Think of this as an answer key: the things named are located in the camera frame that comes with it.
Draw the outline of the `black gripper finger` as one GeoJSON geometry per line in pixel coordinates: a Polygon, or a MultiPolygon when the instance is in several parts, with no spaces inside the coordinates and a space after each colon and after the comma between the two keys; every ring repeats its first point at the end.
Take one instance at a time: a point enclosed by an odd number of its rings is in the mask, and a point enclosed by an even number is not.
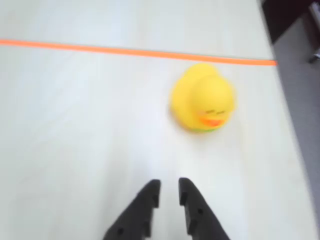
{"type": "Polygon", "coordinates": [[[150,180],[107,229],[104,240],[144,240],[151,237],[153,211],[159,207],[161,181],[150,180]]]}
{"type": "Polygon", "coordinates": [[[205,198],[189,178],[179,178],[178,191],[179,204],[184,207],[186,231],[193,240],[229,239],[205,198]]]}

